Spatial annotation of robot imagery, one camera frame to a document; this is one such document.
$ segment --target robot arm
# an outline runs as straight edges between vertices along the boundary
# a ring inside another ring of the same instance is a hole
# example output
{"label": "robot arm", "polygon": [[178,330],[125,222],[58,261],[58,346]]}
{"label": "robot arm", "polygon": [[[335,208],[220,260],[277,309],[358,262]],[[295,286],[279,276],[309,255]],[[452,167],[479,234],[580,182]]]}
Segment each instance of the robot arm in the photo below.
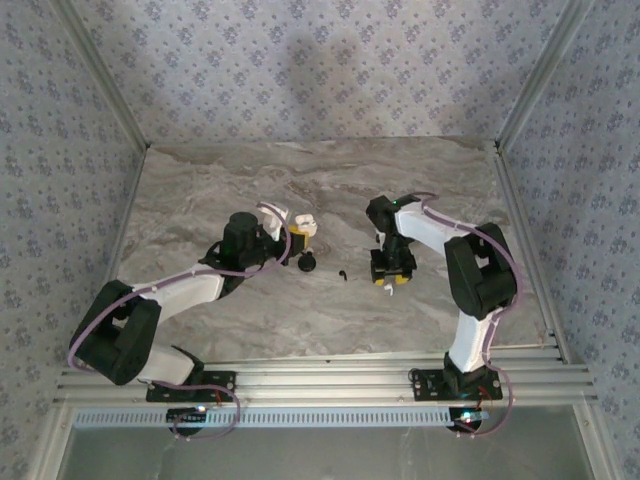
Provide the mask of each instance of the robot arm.
{"label": "robot arm", "polygon": [[[380,249],[371,251],[374,283],[381,285],[389,276],[400,284],[412,278],[417,268],[409,248],[413,241],[446,258],[451,293],[460,313],[453,345],[445,356],[445,378],[450,379],[454,390],[463,389],[484,373],[482,344],[487,330],[516,294],[515,277],[506,259],[491,245],[466,232],[479,230],[508,252],[500,228],[492,223],[475,227],[440,213],[437,217],[445,221],[436,221],[425,215],[422,202],[413,195],[393,202],[384,196],[375,198],[366,213],[381,243]],[[479,266],[478,258],[486,264]]]}
{"label": "robot arm", "polygon": [[[233,292],[245,278],[262,269],[270,258],[289,258],[308,247],[316,232],[311,215],[296,217],[296,226],[287,227],[273,214],[286,221],[288,212],[272,205],[262,209],[267,214],[264,224],[251,213],[233,214],[225,226],[220,242],[205,257],[182,273],[148,284],[126,285],[119,280],[107,283],[97,295],[71,340],[71,351],[87,365],[116,385],[134,380],[163,381],[174,385],[191,383],[201,368],[197,358],[177,347],[154,342],[158,326],[168,318],[201,303],[213,302]],[[282,232],[288,228],[290,239]],[[81,335],[105,315],[96,328],[76,345]],[[127,320],[121,325],[119,320]]]}

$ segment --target gray marble table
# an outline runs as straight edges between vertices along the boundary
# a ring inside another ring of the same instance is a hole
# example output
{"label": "gray marble table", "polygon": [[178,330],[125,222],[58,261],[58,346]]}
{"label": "gray marble table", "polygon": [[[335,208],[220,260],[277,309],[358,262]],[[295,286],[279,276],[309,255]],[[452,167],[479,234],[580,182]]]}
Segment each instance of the gray marble table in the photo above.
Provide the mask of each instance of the gray marble table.
{"label": "gray marble table", "polygon": [[[314,354],[440,351],[457,309],[444,259],[413,247],[414,279],[389,296],[371,283],[370,199],[431,190],[434,208],[471,223],[493,221],[516,244],[486,142],[460,138],[256,143],[151,149],[126,230],[119,278],[140,283],[182,271],[222,235],[229,216],[279,202],[312,213],[318,234],[312,273],[296,263],[246,281],[229,297],[197,306],[158,339],[206,361]],[[345,270],[345,282],[338,272]],[[544,322],[527,278],[522,307],[504,319],[496,344],[538,344]]]}

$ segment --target aluminum frame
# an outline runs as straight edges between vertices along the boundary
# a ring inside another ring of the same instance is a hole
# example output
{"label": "aluminum frame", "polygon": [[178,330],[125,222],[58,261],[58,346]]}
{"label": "aluminum frame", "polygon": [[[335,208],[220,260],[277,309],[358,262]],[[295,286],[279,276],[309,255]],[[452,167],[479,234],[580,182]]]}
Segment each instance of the aluminum frame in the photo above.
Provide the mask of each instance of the aluminum frame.
{"label": "aluminum frame", "polygon": [[[492,350],[492,358],[510,374],[516,407],[572,405],[596,478],[624,478],[602,411],[596,405],[597,395],[588,368],[575,363],[564,338],[509,165],[493,145],[487,143],[486,148],[549,332],[544,345],[497,347]],[[116,273],[117,262],[118,259],[110,269],[111,276]],[[258,409],[394,407],[411,410],[418,404],[413,401],[407,372],[416,367],[441,368],[442,353],[331,355],[207,365],[211,370],[237,371],[240,400],[248,408]],[[57,478],[73,423],[86,409],[104,407],[144,412],[167,406],[147,404],[145,394],[146,385],[114,387],[99,376],[63,372],[35,456],[39,461],[31,465],[27,478]],[[459,401],[429,403],[438,407],[469,405]],[[504,406],[505,401],[495,403]]]}

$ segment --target patterned wallpaper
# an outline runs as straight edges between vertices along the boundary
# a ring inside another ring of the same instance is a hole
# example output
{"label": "patterned wallpaper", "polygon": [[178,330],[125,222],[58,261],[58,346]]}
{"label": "patterned wallpaper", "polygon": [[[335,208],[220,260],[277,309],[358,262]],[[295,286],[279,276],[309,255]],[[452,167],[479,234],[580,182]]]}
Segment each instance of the patterned wallpaper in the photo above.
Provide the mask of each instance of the patterned wallpaper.
{"label": "patterned wallpaper", "polygon": [[640,478],[640,4],[596,2],[508,153],[568,339]]}
{"label": "patterned wallpaper", "polygon": [[0,2],[0,478],[22,478],[139,155],[44,0]]}
{"label": "patterned wallpaper", "polygon": [[74,0],[150,143],[495,136],[565,0]]}

